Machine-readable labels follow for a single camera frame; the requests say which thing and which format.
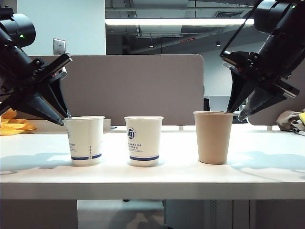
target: floor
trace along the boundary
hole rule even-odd
[[[161,200],[79,200],[79,229],[167,229]]]

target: cup rim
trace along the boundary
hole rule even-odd
[[[233,115],[234,113],[225,111],[194,111],[194,115]]]
[[[127,116],[124,119],[132,119],[132,120],[162,120],[164,117],[162,116]]]
[[[65,118],[64,120],[68,121],[86,121],[86,120],[95,120],[95,119],[104,119],[104,116],[77,116],[71,118]]]

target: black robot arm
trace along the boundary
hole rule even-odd
[[[263,0],[253,8],[248,17],[253,15],[255,28],[270,35],[258,53],[226,51],[242,25],[223,49],[220,56],[231,65],[233,79],[228,112],[235,111],[251,93],[240,120],[299,94],[285,80],[305,58],[304,12],[303,1]]]
[[[11,107],[64,125],[54,110],[63,117],[70,115],[61,94],[64,75],[60,69],[72,58],[66,53],[51,64],[40,58],[32,60],[21,48],[32,44],[35,36],[26,16],[0,7],[0,85],[2,93],[9,95],[0,104],[0,115]]]

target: table surface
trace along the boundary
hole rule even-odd
[[[198,161],[196,132],[162,131],[155,167],[128,164],[126,133],[103,159],[72,167],[67,135],[0,137],[3,199],[305,199],[305,138],[233,124],[225,165]]]

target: electrical outlet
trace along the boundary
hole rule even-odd
[[[53,54],[59,56],[66,53],[66,41],[53,38]]]

